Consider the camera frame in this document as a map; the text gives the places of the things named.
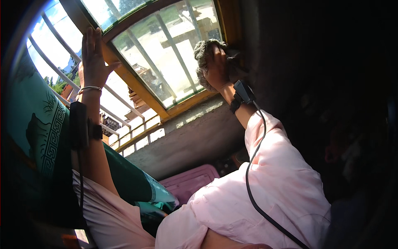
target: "pink shirt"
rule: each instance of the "pink shirt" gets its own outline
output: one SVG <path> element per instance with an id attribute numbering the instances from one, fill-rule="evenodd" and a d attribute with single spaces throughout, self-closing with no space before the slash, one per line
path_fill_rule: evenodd
<path id="1" fill-rule="evenodd" d="M 253 197 L 265 213 L 308 247 L 320 248 L 330 220 L 320 175 L 291 145 L 282 123 L 263 114 L 266 135 L 249 171 Z M 250 157 L 263 132 L 263 121 L 256 112 L 245 133 Z M 199 249 L 208 228 L 241 243 L 299 248 L 254 209 L 246 189 L 247 167 L 243 163 L 238 171 L 197 191 L 161 222 L 156 240 L 142 229 L 139 207 L 86 178 L 84 217 L 99 248 Z M 74 187 L 79 195 L 75 171 Z"/>

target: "window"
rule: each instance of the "window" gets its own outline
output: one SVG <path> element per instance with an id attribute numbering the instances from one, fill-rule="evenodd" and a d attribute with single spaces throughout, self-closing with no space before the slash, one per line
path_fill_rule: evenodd
<path id="1" fill-rule="evenodd" d="M 27 46 L 49 87 L 62 82 L 51 88 L 68 106 L 80 89 L 74 77 L 82 33 L 88 26 L 102 29 L 105 61 L 119 60 L 123 67 L 106 82 L 100 115 L 109 145 L 123 154 L 162 120 L 214 95 L 197 83 L 193 49 L 203 39 L 222 41 L 225 29 L 236 33 L 236 23 L 223 21 L 236 20 L 228 15 L 230 6 L 230 0 L 51 0 Z"/>
<path id="2" fill-rule="evenodd" d="M 105 30 L 152 1 L 82 2 Z M 222 40 L 212 0 L 187 0 L 167 6 L 128 27 L 111 42 L 163 108 L 169 109 L 203 91 L 197 83 L 193 58 L 195 44 L 203 39 Z"/>

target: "mountain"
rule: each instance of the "mountain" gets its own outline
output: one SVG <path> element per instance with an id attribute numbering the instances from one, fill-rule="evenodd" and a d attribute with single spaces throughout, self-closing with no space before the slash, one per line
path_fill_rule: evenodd
<path id="1" fill-rule="evenodd" d="M 77 52 L 76 54 L 81 58 L 82 57 L 82 49 L 80 49 L 79 52 Z M 72 58 L 70 57 L 69 61 L 68 61 L 68 65 L 66 67 L 64 67 L 63 69 L 66 71 L 66 73 L 70 73 L 73 69 L 72 66 L 73 66 L 73 61 L 72 61 Z"/>

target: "window frame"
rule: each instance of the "window frame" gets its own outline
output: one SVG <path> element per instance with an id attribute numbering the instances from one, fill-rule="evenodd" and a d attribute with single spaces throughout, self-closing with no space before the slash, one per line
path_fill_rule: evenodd
<path id="1" fill-rule="evenodd" d="M 80 0 L 59 1 L 69 18 L 81 33 L 85 33 L 88 27 L 98 27 L 98 24 Z M 202 90 L 193 96 L 187 97 L 182 102 L 169 109 L 164 108 L 152 91 L 149 90 L 148 86 L 146 86 L 142 79 L 136 74 L 130 64 L 117 51 L 116 47 L 112 43 L 112 39 L 143 18 L 180 1 L 181 0 L 156 0 L 151 2 L 149 5 L 143 6 L 128 16 L 123 17 L 111 27 L 105 29 L 102 36 L 102 50 L 105 62 L 108 64 L 115 61 L 122 62 L 123 65 L 116 69 L 115 72 L 131 89 L 136 92 L 138 96 L 140 96 L 143 101 L 148 104 L 150 108 L 160 116 L 161 122 L 165 122 L 179 115 L 192 106 L 216 95 L 216 93 Z M 241 45 L 241 26 L 238 0 L 213 0 L 213 2 L 220 22 L 220 35 L 229 45 L 239 48 Z M 139 136 L 132 138 L 127 143 L 122 145 L 119 144 L 116 151 L 123 151 L 124 147 L 131 144 L 131 142 L 133 142 L 137 137 Z"/>

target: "patterned border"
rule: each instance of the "patterned border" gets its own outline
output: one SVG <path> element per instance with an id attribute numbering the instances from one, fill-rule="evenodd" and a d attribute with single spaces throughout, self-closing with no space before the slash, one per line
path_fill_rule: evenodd
<path id="1" fill-rule="evenodd" d="M 61 133 L 62 123 L 65 118 L 65 106 L 58 101 L 55 109 L 51 128 L 47 137 L 47 144 L 43 154 L 43 163 L 41 172 L 43 175 L 52 177 L 54 171 L 55 157 L 57 156 L 57 147 L 59 142 L 59 134 Z"/>
<path id="2" fill-rule="evenodd" d="M 151 200 L 150 200 L 149 202 L 154 202 L 154 201 L 156 200 L 156 190 L 155 190 L 155 187 L 154 187 L 153 184 L 152 184 L 152 179 L 151 179 L 151 177 L 150 177 L 147 173 L 145 173 L 145 172 L 144 172 L 144 175 L 145 175 L 145 178 L 146 178 L 146 180 L 148 181 L 148 183 L 149 183 L 149 185 L 150 185 L 150 188 L 151 188 L 151 190 L 152 190 L 152 198 L 151 198 Z"/>

